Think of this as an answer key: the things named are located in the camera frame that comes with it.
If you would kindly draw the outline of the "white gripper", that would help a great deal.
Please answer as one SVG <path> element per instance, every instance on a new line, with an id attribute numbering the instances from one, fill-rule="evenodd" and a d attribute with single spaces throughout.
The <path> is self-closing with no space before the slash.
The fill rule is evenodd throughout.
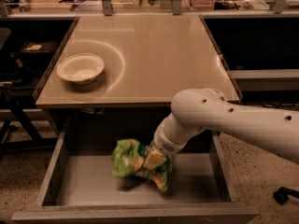
<path id="1" fill-rule="evenodd" d="M 171 141 L 161 126 L 156 129 L 150 145 L 152 148 L 149 150 L 149 154 L 143 164 L 149 170 L 153 170 L 163 164 L 166 161 L 165 155 L 177 154 L 186 146 L 185 143 L 176 144 Z"/>

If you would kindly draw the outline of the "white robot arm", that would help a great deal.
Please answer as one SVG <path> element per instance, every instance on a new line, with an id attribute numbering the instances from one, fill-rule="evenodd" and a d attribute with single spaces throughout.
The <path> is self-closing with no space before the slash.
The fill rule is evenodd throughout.
<path id="1" fill-rule="evenodd" d="M 228 133 L 282 158 L 299 162 L 299 112 L 234 105 L 217 89 L 178 92 L 158 126 L 144 167 L 154 169 L 205 130 Z"/>

